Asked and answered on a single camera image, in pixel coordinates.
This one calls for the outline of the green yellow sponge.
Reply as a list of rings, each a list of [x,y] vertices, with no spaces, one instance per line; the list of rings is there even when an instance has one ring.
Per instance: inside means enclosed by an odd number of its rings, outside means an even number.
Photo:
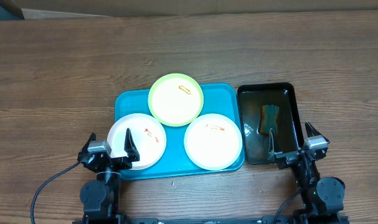
[[[263,105],[261,106],[260,113],[260,134],[269,134],[272,129],[275,133],[278,132],[278,116],[280,108],[276,105]]]

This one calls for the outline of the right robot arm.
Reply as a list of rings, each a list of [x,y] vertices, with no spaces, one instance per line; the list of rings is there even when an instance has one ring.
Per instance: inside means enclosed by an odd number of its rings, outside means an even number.
[[[348,223],[348,217],[341,217],[344,209],[345,184],[337,177],[321,177],[316,161],[326,157],[329,140],[318,132],[310,122],[305,123],[308,138],[292,152],[277,152],[279,148],[273,129],[269,130],[269,152],[279,169],[289,168],[295,178],[298,190],[283,202],[273,217],[272,223]],[[281,216],[286,205],[300,196],[303,209],[291,216]]]

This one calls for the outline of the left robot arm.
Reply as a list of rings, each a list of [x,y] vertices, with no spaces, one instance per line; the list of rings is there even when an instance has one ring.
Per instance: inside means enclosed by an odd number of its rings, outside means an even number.
[[[80,190],[82,223],[131,223],[127,215],[119,212],[120,171],[131,169],[132,163],[139,161],[139,152],[130,129],[126,130],[123,149],[126,156],[112,158],[109,143],[97,141],[95,133],[92,133],[78,153],[78,162],[96,173],[96,179],[85,183]]]

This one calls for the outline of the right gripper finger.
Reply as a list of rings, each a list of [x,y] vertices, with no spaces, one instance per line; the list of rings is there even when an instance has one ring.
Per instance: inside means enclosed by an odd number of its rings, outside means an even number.
[[[274,161],[277,157],[277,155],[281,154],[282,151],[278,145],[278,141],[276,138],[276,134],[271,128],[269,130],[269,147],[268,147],[268,159],[271,161]]]
[[[309,122],[305,122],[305,129],[308,138],[322,136],[322,134]]]

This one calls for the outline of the yellow-green plate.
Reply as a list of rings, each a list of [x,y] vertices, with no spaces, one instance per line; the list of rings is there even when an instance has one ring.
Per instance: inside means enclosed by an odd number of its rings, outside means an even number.
[[[148,94],[151,114],[166,126],[179,127],[191,123],[202,111],[204,94],[192,77],[170,73],[156,80]]]

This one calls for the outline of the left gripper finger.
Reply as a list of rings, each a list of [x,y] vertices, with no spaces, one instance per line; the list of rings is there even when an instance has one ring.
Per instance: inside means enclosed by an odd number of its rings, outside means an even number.
[[[92,141],[95,141],[96,140],[96,134],[95,133],[91,133],[89,139],[87,140],[87,142],[84,144],[84,146],[82,147],[82,152],[83,153],[86,153],[88,151],[88,147],[89,147],[89,144],[92,142]]]
[[[127,153],[127,158],[130,162],[138,162],[140,160],[130,128],[126,129],[124,151]]]

